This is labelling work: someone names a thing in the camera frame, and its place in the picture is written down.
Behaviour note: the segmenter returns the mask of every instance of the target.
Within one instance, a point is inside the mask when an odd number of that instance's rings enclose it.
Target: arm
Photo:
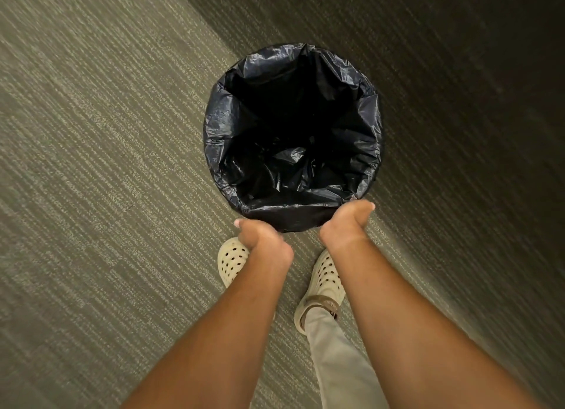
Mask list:
[[[352,201],[320,230],[392,408],[539,408],[512,377],[396,272]]]
[[[141,408],[248,408],[292,248],[275,229],[236,220],[251,253],[222,297],[123,404]]]

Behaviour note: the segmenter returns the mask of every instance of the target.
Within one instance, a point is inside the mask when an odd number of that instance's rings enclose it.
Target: trash can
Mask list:
[[[280,232],[321,226],[375,180],[383,154],[378,94],[347,60],[310,44],[245,56],[214,85],[204,151],[244,217]]]

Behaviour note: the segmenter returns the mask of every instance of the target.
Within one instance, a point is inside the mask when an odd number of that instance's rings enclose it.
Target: foot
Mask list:
[[[341,284],[340,276],[328,250],[325,249],[314,264],[308,290],[296,308],[294,325],[301,334],[306,334],[304,320],[307,312],[314,307],[327,309],[337,320],[337,314],[344,297],[345,290]]]
[[[228,288],[234,278],[244,267],[249,257],[249,250],[237,238],[231,238],[224,242],[217,253],[217,271]]]

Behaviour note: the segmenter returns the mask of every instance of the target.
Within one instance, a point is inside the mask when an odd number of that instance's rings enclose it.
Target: hand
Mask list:
[[[367,200],[353,200],[340,206],[331,220],[320,228],[320,240],[328,249],[348,244],[355,239],[368,238],[365,226],[375,204]]]
[[[290,266],[294,258],[294,251],[283,236],[274,227],[261,220],[248,220],[238,218],[234,221],[236,227],[241,229],[237,238],[249,248],[249,251],[261,250],[272,256],[272,262],[282,262]]]

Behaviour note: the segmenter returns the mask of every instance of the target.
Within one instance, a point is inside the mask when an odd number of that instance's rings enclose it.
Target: light gray pants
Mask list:
[[[388,408],[371,364],[324,308],[312,308],[304,322],[324,409]]]

